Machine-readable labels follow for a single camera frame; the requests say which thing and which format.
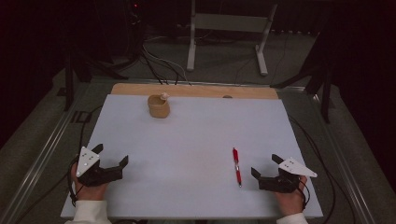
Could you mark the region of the metal floor rail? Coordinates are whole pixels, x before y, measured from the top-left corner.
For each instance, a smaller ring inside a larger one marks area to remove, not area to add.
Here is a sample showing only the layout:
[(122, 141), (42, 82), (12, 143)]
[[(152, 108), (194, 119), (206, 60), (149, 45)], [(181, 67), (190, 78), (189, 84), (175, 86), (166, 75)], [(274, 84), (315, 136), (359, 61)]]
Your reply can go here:
[(365, 201), (361, 188), (352, 174), (351, 169), (347, 163), (347, 159), (342, 154), (340, 144), (337, 142), (335, 135), (333, 134), (330, 124), (325, 121), (320, 112), (321, 101), (316, 95), (307, 96), (311, 106), (313, 107), (315, 116), (318, 120), (319, 125), (323, 129), (324, 135), (329, 140), (331, 145), (331, 153), (335, 159), (335, 163), (338, 166), (339, 173), (343, 178), (344, 184), (347, 189), (347, 195), (353, 204), (353, 209), (356, 211), (361, 224), (375, 224), (375, 219), (371, 210), (369, 209), (367, 202)]
[(60, 120), (50, 134), (46, 144), (40, 150), (38, 156), (27, 171), (16, 193), (12, 197), (11, 202), (5, 209), (5, 212), (0, 216), (0, 224), (14, 224), (16, 222), (27, 199), (30, 197), (35, 184), (42, 175), (51, 155), (62, 138), (64, 130), (72, 118), (72, 114), (73, 107), (62, 113)]

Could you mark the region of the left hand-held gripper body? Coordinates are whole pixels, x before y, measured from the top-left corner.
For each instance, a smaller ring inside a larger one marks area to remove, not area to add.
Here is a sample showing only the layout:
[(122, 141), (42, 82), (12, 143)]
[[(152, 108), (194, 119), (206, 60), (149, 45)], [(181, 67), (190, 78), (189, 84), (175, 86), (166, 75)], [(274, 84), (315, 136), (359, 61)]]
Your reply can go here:
[(119, 166), (102, 168), (100, 159), (100, 155), (93, 153), (91, 149), (81, 148), (76, 173), (79, 183), (86, 187), (96, 187), (122, 179), (122, 170)]

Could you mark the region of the wooden pen holder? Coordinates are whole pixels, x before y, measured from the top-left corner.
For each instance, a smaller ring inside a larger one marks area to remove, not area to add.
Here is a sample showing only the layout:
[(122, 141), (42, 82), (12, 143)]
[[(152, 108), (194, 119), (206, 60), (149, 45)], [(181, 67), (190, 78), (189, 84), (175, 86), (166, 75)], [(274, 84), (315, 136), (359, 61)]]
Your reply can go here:
[(160, 99), (160, 95), (150, 95), (148, 98), (148, 111), (153, 118), (167, 118), (170, 114), (168, 99), (165, 101)]

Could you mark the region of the red pen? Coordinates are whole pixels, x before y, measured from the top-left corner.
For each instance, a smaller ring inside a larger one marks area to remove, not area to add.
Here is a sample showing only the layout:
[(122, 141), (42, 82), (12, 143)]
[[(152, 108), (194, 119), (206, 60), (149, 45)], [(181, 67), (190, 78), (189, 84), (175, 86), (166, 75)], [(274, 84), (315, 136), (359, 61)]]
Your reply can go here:
[(233, 148), (233, 162), (234, 162), (234, 168), (235, 168), (235, 174), (236, 174), (238, 186), (239, 188), (242, 188), (242, 176), (239, 167), (238, 151), (235, 147)]

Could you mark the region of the person's left hand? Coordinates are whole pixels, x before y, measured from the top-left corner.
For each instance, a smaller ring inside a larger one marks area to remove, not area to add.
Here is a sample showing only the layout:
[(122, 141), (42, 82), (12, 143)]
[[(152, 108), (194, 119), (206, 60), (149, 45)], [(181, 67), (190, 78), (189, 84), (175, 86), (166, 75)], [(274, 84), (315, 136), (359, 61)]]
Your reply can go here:
[(76, 198), (78, 201), (102, 201), (105, 198), (107, 184), (103, 184), (96, 187), (85, 187), (78, 182), (76, 176), (77, 164), (74, 163), (71, 167), (71, 178), (75, 185)]

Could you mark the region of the white table mat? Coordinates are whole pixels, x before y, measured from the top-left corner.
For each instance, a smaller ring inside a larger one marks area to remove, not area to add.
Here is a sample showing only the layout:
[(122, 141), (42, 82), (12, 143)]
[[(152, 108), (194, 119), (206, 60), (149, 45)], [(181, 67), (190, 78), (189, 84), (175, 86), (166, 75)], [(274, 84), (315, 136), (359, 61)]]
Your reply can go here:
[[(170, 114), (155, 119), (145, 96), (107, 96), (89, 147), (104, 146), (101, 164), (125, 156), (123, 178), (106, 191), (112, 218), (272, 218), (273, 193), (251, 175), (276, 176), (273, 154), (303, 159), (279, 100), (171, 97)], [(239, 188), (233, 148), (238, 151)]]

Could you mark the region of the white metal stand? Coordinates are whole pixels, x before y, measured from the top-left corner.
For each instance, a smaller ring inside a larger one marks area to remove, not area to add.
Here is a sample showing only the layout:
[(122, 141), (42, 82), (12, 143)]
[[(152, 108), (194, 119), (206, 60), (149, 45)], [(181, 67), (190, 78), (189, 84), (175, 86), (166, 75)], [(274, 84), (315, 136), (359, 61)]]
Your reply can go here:
[(268, 14), (264, 17), (199, 13), (196, 11), (196, 0), (191, 0), (191, 31), (187, 70), (194, 70), (196, 30), (248, 32), (262, 34), (262, 40), (255, 47), (255, 53), (260, 74), (262, 76), (267, 76), (268, 69), (264, 59), (263, 50), (272, 27), (276, 9), (277, 3), (271, 4)]

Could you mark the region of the black metal stand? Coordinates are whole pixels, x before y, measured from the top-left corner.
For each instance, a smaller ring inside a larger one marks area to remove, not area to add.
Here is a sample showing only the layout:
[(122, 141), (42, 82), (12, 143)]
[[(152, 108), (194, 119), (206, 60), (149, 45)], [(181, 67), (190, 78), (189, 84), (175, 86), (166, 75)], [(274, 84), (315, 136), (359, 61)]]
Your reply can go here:
[(92, 74), (89, 66), (102, 71), (105, 75), (125, 80), (126, 77), (117, 74), (115, 71), (106, 67), (90, 57), (77, 47), (76, 44), (66, 41), (64, 44), (64, 73), (65, 73), (65, 106), (64, 111), (68, 111), (75, 102), (75, 80), (76, 77), (80, 82), (90, 82)]
[(304, 60), (300, 72), (285, 81), (270, 85), (271, 88), (283, 89), (298, 80), (310, 77), (308, 83), (304, 87), (304, 91), (307, 94), (314, 95), (318, 93), (319, 89), (322, 89), (320, 114), (327, 123), (330, 122), (329, 106), (332, 85), (332, 73), (327, 64), (327, 47), (329, 47), (329, 43), (330, 34), (324, 29), (318, 34), (312, 49)]

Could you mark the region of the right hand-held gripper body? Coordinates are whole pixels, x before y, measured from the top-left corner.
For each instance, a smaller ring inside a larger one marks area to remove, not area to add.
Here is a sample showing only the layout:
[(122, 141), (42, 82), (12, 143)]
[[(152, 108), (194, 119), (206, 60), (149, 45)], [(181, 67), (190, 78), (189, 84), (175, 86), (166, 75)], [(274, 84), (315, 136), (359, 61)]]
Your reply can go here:
[(279, 193), (292, 193), (299, 187), (301, 175), (309, 177), (318, 176), (317, 173), (299, 163), (294, 158), (288, 158), (278, 164), (278, 176), (262, 176), (261, 179), (258, 180), (259, 189)]

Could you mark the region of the person's right hand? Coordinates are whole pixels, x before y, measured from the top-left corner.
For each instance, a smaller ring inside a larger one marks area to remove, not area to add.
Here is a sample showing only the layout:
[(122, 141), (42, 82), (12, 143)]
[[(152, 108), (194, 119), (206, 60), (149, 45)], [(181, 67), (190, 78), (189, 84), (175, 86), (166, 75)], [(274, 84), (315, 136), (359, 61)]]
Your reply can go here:
[(297, 188), (297, 190), (292, 193), (275, 193), (279, 209), (285, 217), (299, 214), (304, 211), (304, 187), (306, 181), (307, 178), (301, 175), (299, 187)]

